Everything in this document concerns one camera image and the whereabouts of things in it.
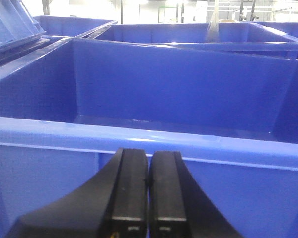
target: bin floor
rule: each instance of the bin floor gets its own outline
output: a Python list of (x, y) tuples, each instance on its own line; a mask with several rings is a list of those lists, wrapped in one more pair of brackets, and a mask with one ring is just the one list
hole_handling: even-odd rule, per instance
[(274, 135), (270, 132), (255, 132), (247, 130), (235, 130), (216, 127), (196, 126), (196, 125), (182, 125), (165, 122), (134, 120), (134, 119), (115, 119), (106, 117), (97, 117), (89, 115), (78, 115), (74, 123), (85, 125), (104, 125), (114, 127), (126, 127), (132, 129), (145, 129), (157, 131), (169, 131), (189, 134), (203, 134), (225, 136), (242, 139), (256, 139), (277, 141)]

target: plastic bag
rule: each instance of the plastic bag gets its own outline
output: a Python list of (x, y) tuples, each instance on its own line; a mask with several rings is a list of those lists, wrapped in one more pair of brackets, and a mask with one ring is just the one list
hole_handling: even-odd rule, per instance
[(212, 14), (208, 30), (206, 42), (219, 42), (219, 0), (214, 0), (214, 12)]

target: open lid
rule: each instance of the open lid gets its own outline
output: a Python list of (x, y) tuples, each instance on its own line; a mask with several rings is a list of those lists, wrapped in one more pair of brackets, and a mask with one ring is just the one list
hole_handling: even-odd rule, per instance
[(43, 33), (21, 0), (0, 0), (0, 52), (39, 39)]

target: blue plastic bin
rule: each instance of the blue plastic bin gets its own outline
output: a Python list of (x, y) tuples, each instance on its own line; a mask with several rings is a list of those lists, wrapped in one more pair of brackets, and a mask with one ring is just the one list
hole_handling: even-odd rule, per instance
[(80, 17), (35, 16), (47, 35), (84, 37), (91, 32), (117, 21), (104, 19), (91, 19)]
[(74, 38), (0, 67), (0, 238), (119, 147), (181, 151), (246, 238), (298, 238), (297, 59)]
[(220, 23), (220, 41), (205, 42), (208, 24), (113, 25), (96, 39), (146, 44), (168, 44), (296, 58), (298, 38), (256, 23)]

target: blue plastic surface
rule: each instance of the blue plastic surface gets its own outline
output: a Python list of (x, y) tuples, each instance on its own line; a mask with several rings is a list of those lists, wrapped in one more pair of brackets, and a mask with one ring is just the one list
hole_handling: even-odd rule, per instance
[(47, 35), (84, 37), (89, 33), (117, 21), (80, 17), (35, 16)]
[(298, 22), (257, 22), (269, 26), (298, 38)]
[(0, 0), (0, 52), (39, 39), (43, 29), (18, 0)]
[(181, 151), (246, 238), (298, 238), (298, 60), (76, 38), (6, 64), (0, 238), (119, 147)]
[(206, 23), (113, 25), (96, 39), (288, 58), (298, 53), (298, 38), (256, 23), (220, 23), (216, 43), (205, 42), (207, 28)]

